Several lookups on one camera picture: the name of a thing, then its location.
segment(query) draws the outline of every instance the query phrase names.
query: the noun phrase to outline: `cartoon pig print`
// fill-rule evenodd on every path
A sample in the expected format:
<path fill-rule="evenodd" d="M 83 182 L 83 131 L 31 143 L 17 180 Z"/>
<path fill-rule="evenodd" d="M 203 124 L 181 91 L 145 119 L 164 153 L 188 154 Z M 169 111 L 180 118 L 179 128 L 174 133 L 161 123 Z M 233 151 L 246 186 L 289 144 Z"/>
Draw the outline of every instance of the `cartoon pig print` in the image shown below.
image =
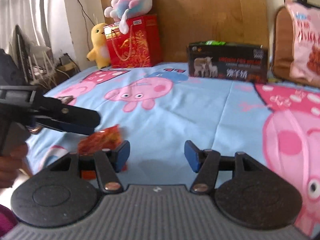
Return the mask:
<path fill-rule="evenodd" d="M 80 95 L 90 92 L 96 85 L 109 81 L 117 76 L 127 73 L 124 70 L 98 70 L 85 77 L 80 83 L 75 84 L 62 92 L 58 93 L 55 98 L 63 99 L 72 96 L 74 99 L 68 104 L 74 106 L 76 98 Z"/>
<path fill-rule="evenodd" d="M 124 112 L 133 111 L 139 102 L 142 102 L 143 109 L 150 110 L 155 106 L 155 98 L 168 94 L 172 87 L 173 82 L 166 78 L 143 78 L 128 86 L 108 92 L 105 99 L 127 102 L 123 108 Z"/>
<path fill-rule="evenodd" d="M 177 84 L 183 81 L 187 81 L 188 80 L 188 76 L 182 73 L 177 73 L 177 72 L 154 72 L 152 74 L 146 75 L 147 77 L 161 77 L 161 78 L 166 78 L 166 79 L 170 79 L 173 83 Z"/>
<path fill-rule="evenodd" d="M 97 85 L 103 82 L 109 81 L 113 78 L 121 76 L 129 71 L 125 70 L 98 70 L 96 72 L 91 73 L 89 76 L 83 79 L 83 81 L 92 81 Z"/>
<path fill-rule="evenodd" d="M 95 82 L 92 81 L 82 81 L 78 84 L 72 85 L 71 87 L 61 91 L 55 98 L 62 99 L 64 97 L 72 96 L 74 99 L 68 104 L 74 106 L 76 103 L 76 98 L 80 95 L 83 95 L 89 91 L 91 91 L 96 86 Z"/>
<path fill-rule="evenodd" d="M 311 236 L 320 224 L 320 94 L 269 85 L 256 90 L 274 111 L 263 127 L 267 165 L 299 190 L 295 225 Z"/>

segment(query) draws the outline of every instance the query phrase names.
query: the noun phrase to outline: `wooden board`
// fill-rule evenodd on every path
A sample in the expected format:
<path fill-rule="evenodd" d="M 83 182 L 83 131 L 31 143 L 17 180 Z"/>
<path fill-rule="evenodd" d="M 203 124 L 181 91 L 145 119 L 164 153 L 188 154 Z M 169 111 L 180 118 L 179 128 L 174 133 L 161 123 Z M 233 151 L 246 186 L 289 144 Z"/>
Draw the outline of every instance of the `wooden board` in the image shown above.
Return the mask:
<path fill-rule="evenodd" d="M 102 7 L 110 0 L 101 0 Z M 164 61 L 187 61 L 186 46 L 220 40 L 269 46 L 265 0 L 153 0 Z"/>

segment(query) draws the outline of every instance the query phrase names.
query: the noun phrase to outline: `pink plush toy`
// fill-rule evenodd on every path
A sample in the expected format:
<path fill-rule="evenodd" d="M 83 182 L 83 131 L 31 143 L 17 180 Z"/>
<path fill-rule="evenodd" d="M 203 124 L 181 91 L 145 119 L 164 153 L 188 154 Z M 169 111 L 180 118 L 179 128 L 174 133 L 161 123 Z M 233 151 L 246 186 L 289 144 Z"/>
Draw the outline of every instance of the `pink plush toy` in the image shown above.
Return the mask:
<path fill-rule="evenodd" d="M 104 10 L 105 17 L 111 17 L 119 23 L 123 34 L 129 32 L 127 19 L 147 14 L 152 7 L 152 0 L 111 0 L 111 7 Z"/>

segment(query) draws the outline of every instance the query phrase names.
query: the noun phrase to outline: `black box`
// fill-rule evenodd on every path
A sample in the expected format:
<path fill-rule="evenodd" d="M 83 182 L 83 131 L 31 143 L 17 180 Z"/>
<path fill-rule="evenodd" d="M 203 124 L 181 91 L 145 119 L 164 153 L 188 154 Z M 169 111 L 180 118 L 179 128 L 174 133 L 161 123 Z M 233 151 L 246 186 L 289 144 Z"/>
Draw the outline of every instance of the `black box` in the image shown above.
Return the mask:
<path fill-rule="evenodd" d="M 188 46 L 189 76 L 265 83 L 268 50 L 262 46 L 206 41 Z"/>

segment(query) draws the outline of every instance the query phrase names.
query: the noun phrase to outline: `orange snack package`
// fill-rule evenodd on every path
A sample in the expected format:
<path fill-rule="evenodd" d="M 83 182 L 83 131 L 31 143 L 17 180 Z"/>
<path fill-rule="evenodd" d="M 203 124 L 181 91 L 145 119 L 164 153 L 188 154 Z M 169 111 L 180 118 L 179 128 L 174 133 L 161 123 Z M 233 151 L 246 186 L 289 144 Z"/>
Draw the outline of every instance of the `orange snack package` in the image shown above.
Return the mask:
<path fill-rule="evenodd" d="M 78 143 L 79 155 L 93 155 L 95 152 L 102 149 L 116 149 L 122 143 L 122 137 L 119 131 L 119 125 L 115 125 L 99 132 L 95 132 L 87 138 L 82 139 Z M 127 165 L 122 168 L 122 171 L 127 170 Z M 81 171 L 83 179 L 95 179 L 95 171 Z"/>

